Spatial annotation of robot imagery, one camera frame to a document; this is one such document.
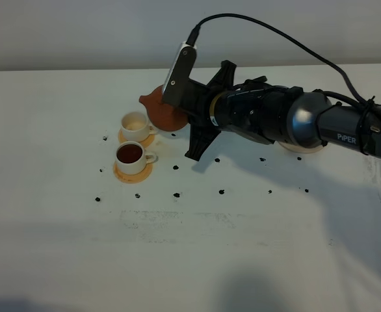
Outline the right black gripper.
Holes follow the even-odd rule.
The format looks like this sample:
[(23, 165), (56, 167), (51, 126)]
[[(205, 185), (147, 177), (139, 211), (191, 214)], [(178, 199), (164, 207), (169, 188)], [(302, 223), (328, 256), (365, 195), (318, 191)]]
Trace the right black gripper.
[(185, 156), (199, 161), (221, 130), (233, 131), (235, 124), (227, 104), (233, 87), (237, 65), (223, 60), (220, 69), (207, 85), (187, 84), (180, 102), (180, 109), (188, 116), (190, 124), (189, 149)]

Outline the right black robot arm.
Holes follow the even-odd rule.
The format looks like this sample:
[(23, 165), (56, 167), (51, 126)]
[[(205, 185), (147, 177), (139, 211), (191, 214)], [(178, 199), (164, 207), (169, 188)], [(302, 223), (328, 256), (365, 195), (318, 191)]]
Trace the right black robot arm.
[(207, 85), (187, 83), (179, 102), (191, 124), (187, 157), (199, 160), (221, 131), (230, 131), (265, 145), (312, 150), (333, 143), (381, 158), (381, 105), (372, 99), (271, 85), (265, 76), (236, 85), (235, 69), (224, 61)]

